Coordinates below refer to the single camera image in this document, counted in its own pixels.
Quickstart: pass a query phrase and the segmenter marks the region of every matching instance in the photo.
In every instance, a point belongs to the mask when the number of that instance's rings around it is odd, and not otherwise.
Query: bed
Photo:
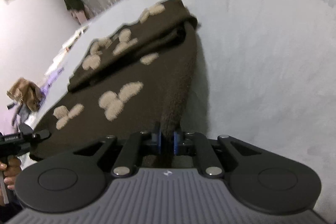
[[[90,42],[160,0],[122,0],[63,61],[34,127],[66,92]],[[197,69],[181,125],[228,134],[313,168],[315,210],[336,220],[336,0],[182,0],[199,21]]]

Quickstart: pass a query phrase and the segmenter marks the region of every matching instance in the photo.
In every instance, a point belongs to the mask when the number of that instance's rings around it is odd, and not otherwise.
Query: ribbed gray surface
[[[48,215],[25,209],[10,224],[322,224],[314,212],[270,216],[238,203],[220,180],[196,169],[145,169],[116,179],[86,208]]]

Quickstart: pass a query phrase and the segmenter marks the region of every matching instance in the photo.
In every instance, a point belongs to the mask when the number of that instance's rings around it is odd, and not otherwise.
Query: silver screw
[[[130,169],[126,166],[120,166],[113,169],[113,173],[118,176],[124,176],[130,173]]]
[[[216,175],[219,175],[220,173],[222,173],[222,170],[219,167],[211,166],[211,167],[206,168],[205,172],[208,175],[216,176]]]

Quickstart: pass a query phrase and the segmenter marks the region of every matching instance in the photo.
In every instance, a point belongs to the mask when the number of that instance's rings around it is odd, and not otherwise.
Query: brown blanket
[[[139,20],[92,42],[68,93],[35,130],[52,136],[31,150],[38,160],[106,135],[126,139],[179,125],[196,59],[197,20],[181,0],[146,9]]]

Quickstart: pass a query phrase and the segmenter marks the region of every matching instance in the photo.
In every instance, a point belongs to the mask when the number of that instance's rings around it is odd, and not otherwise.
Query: wall
[[[11,85],[19,77],[40,81],[78,27],[63,0],[0,0],[0,111]]]

